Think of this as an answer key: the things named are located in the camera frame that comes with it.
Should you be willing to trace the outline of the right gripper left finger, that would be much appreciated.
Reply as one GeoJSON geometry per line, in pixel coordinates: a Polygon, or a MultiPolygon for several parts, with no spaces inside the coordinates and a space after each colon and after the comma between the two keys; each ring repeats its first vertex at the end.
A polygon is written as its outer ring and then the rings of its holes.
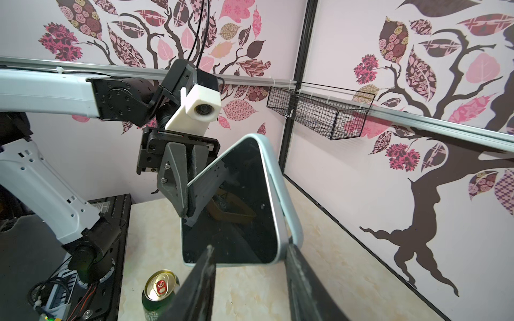
{"type": "Polygon", "coordinates": [[[207,246],[161,320],[211,320],[216,286],[215,249],[207,246]]]}

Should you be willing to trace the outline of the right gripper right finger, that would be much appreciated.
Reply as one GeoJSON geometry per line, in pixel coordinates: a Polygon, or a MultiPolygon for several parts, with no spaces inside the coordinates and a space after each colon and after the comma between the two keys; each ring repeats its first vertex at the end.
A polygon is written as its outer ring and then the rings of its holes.
{"type": "Polygon", "coordinates": [[[285,267],[292,320],[349,320],[294,244],[287,247],[285,267]]]}

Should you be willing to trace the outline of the black smartphone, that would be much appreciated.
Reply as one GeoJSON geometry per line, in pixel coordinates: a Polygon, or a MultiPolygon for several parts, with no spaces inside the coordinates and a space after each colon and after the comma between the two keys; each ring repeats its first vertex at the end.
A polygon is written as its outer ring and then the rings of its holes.
{"type": "Polygon", "coordinates": [[[288,232],[258,145],[239,140],[224,152],[229,176],[193,227],[181,222],[182,259],[192,266],[207,246],[221,266],[271,265],[285,256],[288,232]]]}

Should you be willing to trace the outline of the light blue phone case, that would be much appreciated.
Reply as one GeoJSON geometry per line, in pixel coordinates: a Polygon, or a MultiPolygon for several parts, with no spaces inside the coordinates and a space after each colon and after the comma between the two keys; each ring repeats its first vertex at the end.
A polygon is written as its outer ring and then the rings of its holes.
{"type": "Polygon", "coordinates": [[[282,213],[292,233],[292,243],[296,245],[298,249],[301,249],[305,240],[301,220],[294,208],[293,200],[286,187],[284,175],[278,164],[278,159],[270,140],[265,137],[265,135],[256,133],[243,136],[242,140],[246,139],[250,139],[258,145],[258,149],[264,157],[264,164],[266,165],[281,204],[282,213]]]}

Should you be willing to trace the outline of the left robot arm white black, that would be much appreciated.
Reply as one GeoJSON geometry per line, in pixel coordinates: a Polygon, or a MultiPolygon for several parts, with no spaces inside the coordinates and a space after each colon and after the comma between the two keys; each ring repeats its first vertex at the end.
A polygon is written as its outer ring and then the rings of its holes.
{"type": "Polygon", "coordinates": [[[73,165],[80,175],[109,156],[126,168],[126,152],[100,140],[100,131],[79,132],[54,122],[31,125],[31,114],[82,116],[142,129],[137,172],[154,172],[157,189],[178,215],[188,216],[187,184],[219,151],[206,137],[222,109],[221,77],[179,59],[157,74],[116,68],[1,63],[1,187],[20,200],[53,232],[70,256],[69,267],[86,283],[114,270],[112,249],[124,223],[102,213],[68,183],[73,165]]]}

